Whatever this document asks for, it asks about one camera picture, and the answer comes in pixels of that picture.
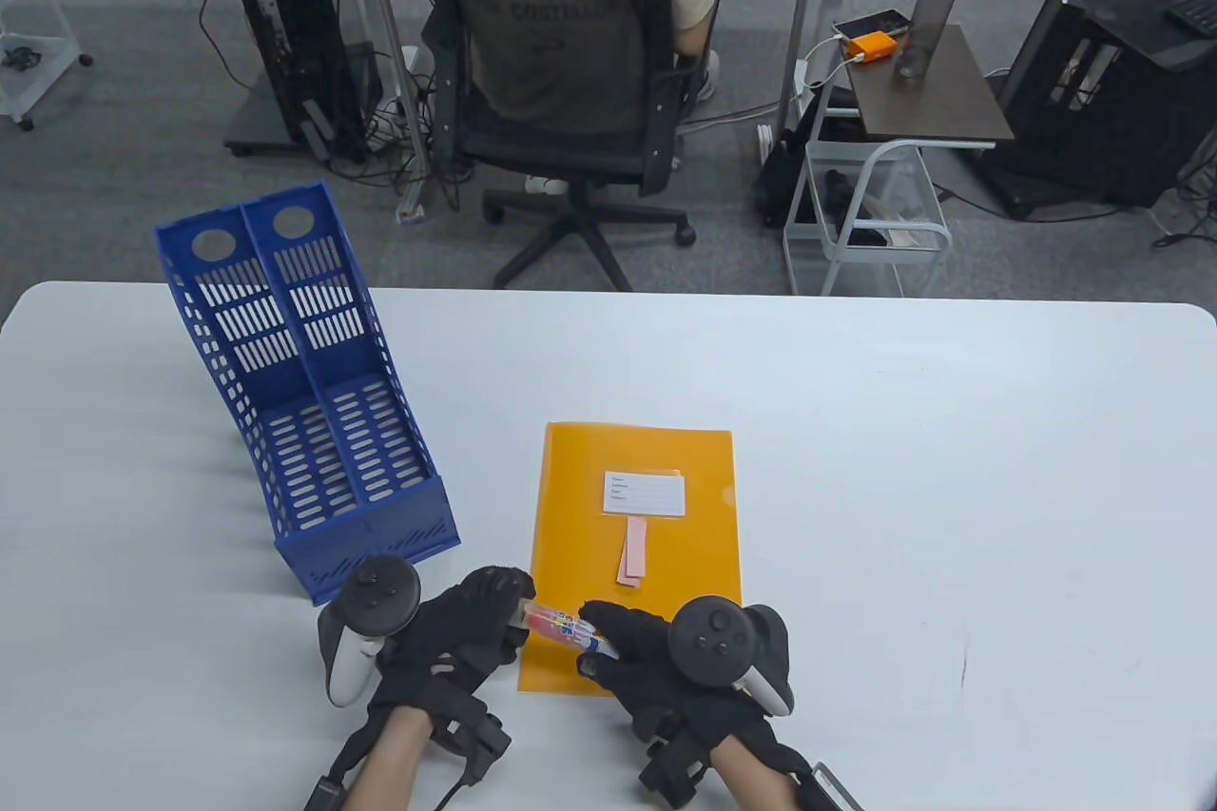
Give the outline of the person's left hand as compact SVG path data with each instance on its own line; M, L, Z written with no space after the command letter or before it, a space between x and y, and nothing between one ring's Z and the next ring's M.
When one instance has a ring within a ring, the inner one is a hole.
M475 692L498 669L516 662L529 634L515 628L512 617L520 602L534 597L528 572L487 565L424 602L378 656L369 717L392 707L417 707L436 725L484 715Z

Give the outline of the person's right hand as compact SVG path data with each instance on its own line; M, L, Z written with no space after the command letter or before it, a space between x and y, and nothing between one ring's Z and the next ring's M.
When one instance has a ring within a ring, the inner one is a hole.
M756 701L734 686L695 684L678 670L668 647L668 621L611 602L587 602L579 616L618 654L583 654L578 660L581 675L608 690L643 729L666 742L691 742L703 762L717 746L734 738L772 770L786 774L811 772L803 755L778 742Z

